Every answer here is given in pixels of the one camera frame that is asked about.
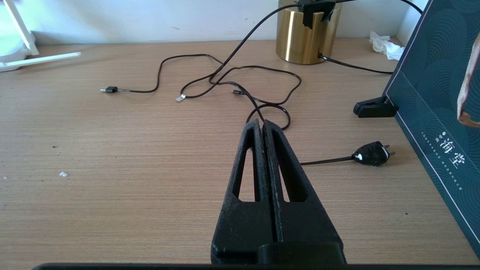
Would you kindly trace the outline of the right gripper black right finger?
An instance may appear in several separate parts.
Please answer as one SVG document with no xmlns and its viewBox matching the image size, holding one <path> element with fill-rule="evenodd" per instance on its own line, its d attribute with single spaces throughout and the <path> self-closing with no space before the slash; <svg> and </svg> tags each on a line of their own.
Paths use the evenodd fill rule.
<svg viewBox="0 0 480 270">
<path fill-rule="evenodd" d="M 340 236 L 283 130 L 277 124 L 265 121 L 262 133 L 274 241 L 341 244 Z"/>
</svg>

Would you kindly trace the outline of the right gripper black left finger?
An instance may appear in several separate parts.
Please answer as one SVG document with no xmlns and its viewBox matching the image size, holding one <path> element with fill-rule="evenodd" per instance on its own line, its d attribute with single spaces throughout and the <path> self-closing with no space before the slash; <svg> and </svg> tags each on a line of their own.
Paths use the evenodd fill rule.
<svg viewBox="0 0 480 270">
<path fill-rule="evenodd" d="M 276 239 L 272 182 L 265 147 L 264 125 L 245 124 L 228 186 L 211 241 L 212 263 L 257 263 L 261 246 Z M 239 199 L 245 158 L 253 155 L 254 201 Z"/>
</svg>

